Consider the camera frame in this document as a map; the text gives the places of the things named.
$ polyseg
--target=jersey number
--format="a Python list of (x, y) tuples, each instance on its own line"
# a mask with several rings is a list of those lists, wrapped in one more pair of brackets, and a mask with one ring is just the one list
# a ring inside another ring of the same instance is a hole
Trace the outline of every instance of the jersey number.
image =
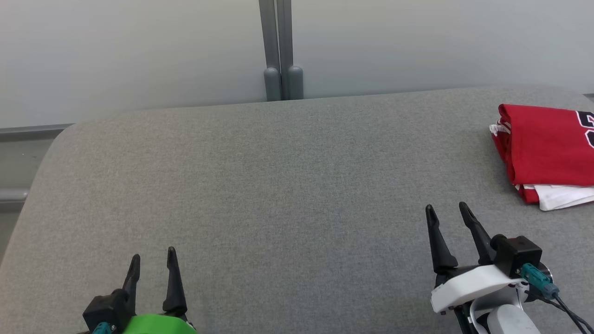
[(586, 131), (586, 139), (592, 148), (594, 148), (594, 112), (591, 111), (577, 111), (577, 117), (580, 120), (582, 127), (590, 128)]

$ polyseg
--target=gray fabric surface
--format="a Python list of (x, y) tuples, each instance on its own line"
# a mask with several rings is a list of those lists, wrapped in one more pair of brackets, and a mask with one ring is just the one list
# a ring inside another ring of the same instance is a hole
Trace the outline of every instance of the gray fabric surface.
[[(457, 204), (544, 249), (566, 303), (594, 322), (594, 205), (522, 203), (488, 126), (500, 103), (594, 111), (549, 87), (492, 87), (133, 112), (66, 129), (0, 267), (2, 333), (74, 333), (142, 257), (137, 311), (165, 299), (178, 250), (200, 333), (457, 333), (434, 314), (424, 207), (461, 264)], [(576, 332), (526, 306), (543, 333)]]

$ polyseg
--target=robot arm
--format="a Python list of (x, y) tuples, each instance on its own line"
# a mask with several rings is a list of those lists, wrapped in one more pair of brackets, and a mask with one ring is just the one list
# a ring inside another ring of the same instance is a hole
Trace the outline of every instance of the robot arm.
[[(460, 213), (470, 229), (479, 253), (478, 265), (458, 267), (450, 254), (439, 219), (431, 205), (425, 208), (433, 270), (437, 274), (431, 305), (436, 313), (453, 310), (464, 334), (539, 334), (534, 322), (523, 310), (523, 303), (536, 299), (564, 310), (577, 327), (583, 323), (564, 306), (550, 271), (540, 262), (542, 249), (524, 236), (491, 239), (468, 205), (460, 202)], [(562, 305), (548, 301), (557, 299)]]
[(121, 289), (107, 296), (93, 298), (83, 318), (92, 334), (196, 334), (186, 318), (184, 286), (179, 272), (175, 248), (167, 254), (169, 282), (163, 314), (136, 315), (136, 283), (140, 278), (140, 256), (132, 257), (128, 274)]

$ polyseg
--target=gray pipe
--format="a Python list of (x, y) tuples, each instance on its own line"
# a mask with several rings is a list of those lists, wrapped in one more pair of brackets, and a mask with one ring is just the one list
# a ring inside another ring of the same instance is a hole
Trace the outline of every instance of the gray pipe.
[(29, 195), (27, 187), (0, 188), (0, 203), (24, 202)]

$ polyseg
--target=teal connector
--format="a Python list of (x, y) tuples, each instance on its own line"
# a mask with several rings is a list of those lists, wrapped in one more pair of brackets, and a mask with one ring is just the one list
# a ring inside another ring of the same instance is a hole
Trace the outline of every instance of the teal connector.
[(520, 276), (541, 291), (546, 299), (553, 299), (554, 295), (559, 293), (559, 288), (545, 274), (538, 270), (537, 267), (530, 263), (525, 263), (522, 266)]
[(112, 332), (111, 328), (109, 327), (109, 324), (106, 322), (102, 322), (99, 323), (97, 327), (95, 327), (93, 334), (112, 334)]

